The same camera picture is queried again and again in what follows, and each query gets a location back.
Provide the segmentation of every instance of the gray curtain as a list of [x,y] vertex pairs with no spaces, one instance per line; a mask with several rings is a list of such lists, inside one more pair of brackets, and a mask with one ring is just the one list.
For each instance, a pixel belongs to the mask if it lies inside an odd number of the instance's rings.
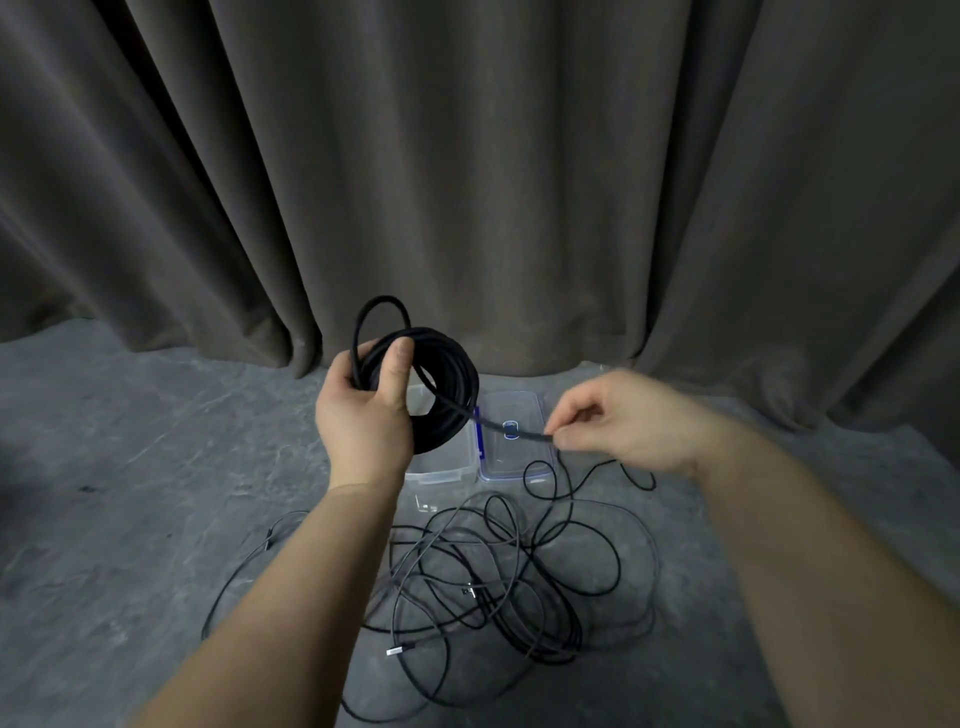
[[299,375],[390,292],[481,371],[632,362],[950,451],[958,27],[952,0],[9,0],[0,336],[93,316]]

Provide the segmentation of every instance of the floor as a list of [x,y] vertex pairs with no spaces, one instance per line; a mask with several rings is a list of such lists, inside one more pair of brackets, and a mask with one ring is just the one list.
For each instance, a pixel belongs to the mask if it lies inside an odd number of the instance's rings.
[[[485,377],[484,386],[534,390],[549,409],[596,371]],[[187,350],[129,353],[89,321],[0,346],[0,726],[122,725],[170,676],[197,646],[213,597],[250,543],[324,492],[327,460],[312,412],[322,380],[323,372],[293,380]],[[763,424],[732,400],[714,404]],[[833,426],[774,434],[960,598],[960,474],[919,434]],[[697,490],[668,477],[640,493],[613,469],[588,487],[635,510],[656,537],[663,566],[653,634],[537,668],[486,708],[430,708],[411,724],[785,724]],[[412,493],[399,512],[426,518]],[[635,616],[649,576],[649,553],[629,520],[603,518],[628,578],[591,615],[597,625]],[[556,555],[586,573],[593,548],[574,543]],[[246,586],[241,579],[237,591]],[[348,680],[349,699],[369,715],[412,704],[383,644],[361,640]],[[497,635],[481,633],[458,654],[454,688],[495,682]],[[353,721],[341,716],[340,724]]]

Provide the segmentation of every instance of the right hand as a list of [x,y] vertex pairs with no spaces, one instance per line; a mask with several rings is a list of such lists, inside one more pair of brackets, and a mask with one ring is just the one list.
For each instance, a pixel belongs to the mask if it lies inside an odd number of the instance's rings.
[[701,477],[708,463],[752,431],[672,387],[617,370],[567,390],[547,421],[559,450],[606,452],[645,471]]

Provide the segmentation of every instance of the plastic storage box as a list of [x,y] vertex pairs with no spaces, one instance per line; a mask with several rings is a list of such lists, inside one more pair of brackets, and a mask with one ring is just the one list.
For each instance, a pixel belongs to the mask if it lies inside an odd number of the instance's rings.
[[[407,410],[424,415],[433,405],[433,395],[422,384],[407,389]],[[439,448],[414,455],[403,477],[405,485],[462,485],[475,482],[480,465],[476,428],[468,422],[449,442]]]
[[[477,409],[488,420],[526,432],[543,432],[543,410],[535,392],[492,392],[477,400]],[[480,477],[489,483],[521,480],[535,460],[554,466],[553,449],[547,443],[521,440],[509,433],[475,426],[480,448]],[[528,481],[549,476],[550,467],[538,463],[527,471]]]

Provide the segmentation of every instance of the clear plastic box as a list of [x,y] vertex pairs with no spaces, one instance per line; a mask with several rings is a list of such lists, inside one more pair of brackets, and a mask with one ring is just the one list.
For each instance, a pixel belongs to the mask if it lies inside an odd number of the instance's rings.
[[[536,392],[490,392],[477,400],[477,409],[488,420],[514,426],[526,432],[543,432],[543,410]],[[476,426],[480,449],[480,477],[487,482],[521,480],[523,471],[535,460],[555,467],[548,443],[522,440],[516,436]],[[538,463],[527,471],[528,481],[550,474],[550,467]]]
[[[422,384],[407,389],[407,410],[411,415],[424,415],[433,406],[433,395]],[[439,448],[414,455],[406,474],[405,485],[463,485],[477,479],[480,455],[473,422],[464,425],[449,442]]]

